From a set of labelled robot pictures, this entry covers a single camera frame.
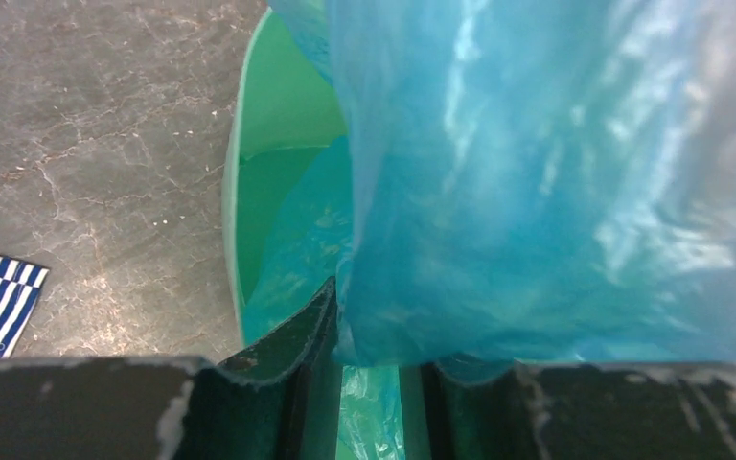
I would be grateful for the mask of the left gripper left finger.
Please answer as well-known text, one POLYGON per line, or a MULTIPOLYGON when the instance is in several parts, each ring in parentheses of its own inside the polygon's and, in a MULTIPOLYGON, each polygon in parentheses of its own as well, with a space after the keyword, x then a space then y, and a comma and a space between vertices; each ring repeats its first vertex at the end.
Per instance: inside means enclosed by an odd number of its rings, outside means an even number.
POLYGON ((332 459, 336 289, 220 363, 0 359, 0 459, 332 459))

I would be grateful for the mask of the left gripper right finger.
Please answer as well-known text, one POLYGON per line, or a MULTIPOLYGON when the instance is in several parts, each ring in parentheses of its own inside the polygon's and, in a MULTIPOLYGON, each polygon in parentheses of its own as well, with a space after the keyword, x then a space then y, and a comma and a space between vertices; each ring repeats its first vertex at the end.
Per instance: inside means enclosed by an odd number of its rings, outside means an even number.
POLYGON ((420 455, 736 459, 736 365, 424 365, 420 455))

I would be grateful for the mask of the blue plastic trash bag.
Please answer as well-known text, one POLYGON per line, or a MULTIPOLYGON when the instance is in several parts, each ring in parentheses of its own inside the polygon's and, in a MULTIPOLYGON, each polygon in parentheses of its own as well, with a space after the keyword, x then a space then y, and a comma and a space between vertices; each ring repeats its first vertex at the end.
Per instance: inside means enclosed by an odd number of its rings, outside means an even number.
POLYGON ((736 362, 736 1, 275 1, 347 126, 247 339, 327 275, 359 374, 464 354, 736 362))

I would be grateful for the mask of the green plastic trash bin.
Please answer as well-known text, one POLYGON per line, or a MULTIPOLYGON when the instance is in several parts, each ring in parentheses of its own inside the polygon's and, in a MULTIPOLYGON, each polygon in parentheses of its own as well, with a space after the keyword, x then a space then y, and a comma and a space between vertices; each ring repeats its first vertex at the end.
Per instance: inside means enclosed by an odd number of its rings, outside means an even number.
POLYGON ((249 42, 222 213, 242 340, 252 345, 351 270, 351 161, 321 1, 272 1, 249 42))

